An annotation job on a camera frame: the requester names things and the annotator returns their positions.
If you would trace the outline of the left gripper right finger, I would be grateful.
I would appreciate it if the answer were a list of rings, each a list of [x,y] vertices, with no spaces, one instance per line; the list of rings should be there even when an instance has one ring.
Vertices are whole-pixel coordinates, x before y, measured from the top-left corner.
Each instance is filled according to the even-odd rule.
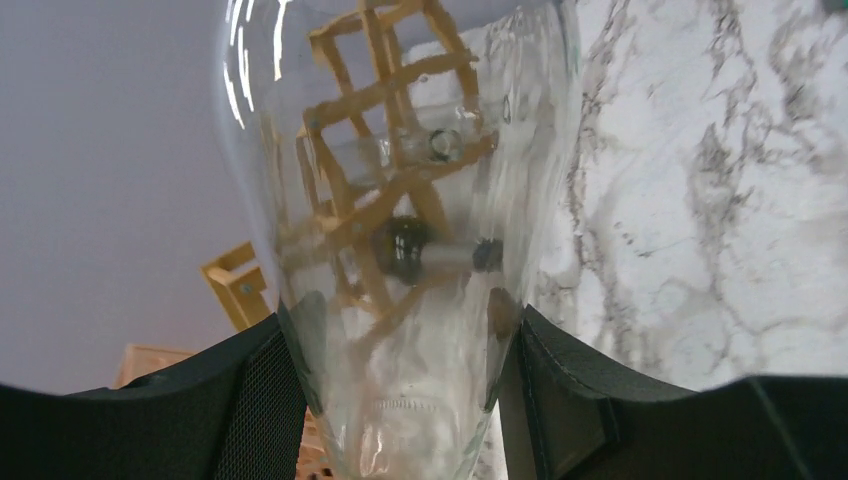
[[[499,407],[512,479],[843,479],[847,381],[749,376],[695,392],[527,308]]]

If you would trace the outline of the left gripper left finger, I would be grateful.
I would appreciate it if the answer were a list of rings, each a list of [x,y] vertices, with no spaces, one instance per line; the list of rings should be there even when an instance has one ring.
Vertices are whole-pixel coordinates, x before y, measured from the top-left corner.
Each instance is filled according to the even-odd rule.
[[[1,389],[5,479],[291,479],[305,401],[277,318],[119,389]]]

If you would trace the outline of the dark wine bottle with label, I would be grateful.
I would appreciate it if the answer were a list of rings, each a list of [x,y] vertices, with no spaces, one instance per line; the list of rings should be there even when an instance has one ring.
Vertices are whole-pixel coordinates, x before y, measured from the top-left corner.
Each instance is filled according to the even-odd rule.
[[[502,240],[448,240],[414,216],[389,218],[369,242],[381,272],[408,286],[431,273],[498,272],[503,264]]]

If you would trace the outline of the tall clear glass bottle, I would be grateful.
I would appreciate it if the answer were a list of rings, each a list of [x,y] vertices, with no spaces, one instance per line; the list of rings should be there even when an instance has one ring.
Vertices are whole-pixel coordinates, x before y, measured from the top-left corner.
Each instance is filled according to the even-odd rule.
[[[376,136],[362,138],[357,150],[366,160],[380,167],[458,161],[465,149],[462,133],[452,128],[391,129]]]

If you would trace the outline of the small clear glass bottle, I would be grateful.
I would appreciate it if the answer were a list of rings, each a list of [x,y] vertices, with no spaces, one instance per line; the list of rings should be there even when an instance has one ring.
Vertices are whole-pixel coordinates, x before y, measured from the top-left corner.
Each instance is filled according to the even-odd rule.
[[[570,1],[225,1],[214,82],[331,464],[467,479],[580,123]]]

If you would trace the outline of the wooden wine rack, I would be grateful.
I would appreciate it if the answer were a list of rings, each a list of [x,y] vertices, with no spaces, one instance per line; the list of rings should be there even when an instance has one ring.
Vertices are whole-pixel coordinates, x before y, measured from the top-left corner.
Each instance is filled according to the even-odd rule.
[[[217,127],[245,201],[252,248],[292,337],[309,350],[372,346],[424,322],[477,272],[408,286],[381,272],[369,237],[391,217],[454,241],[470,224],[508,105],[486,97],[469,35],[519,9],[484,1],[227,1],[214,40]],[[357,150],[391,129],[452,128],[458,161],[380,167]]]

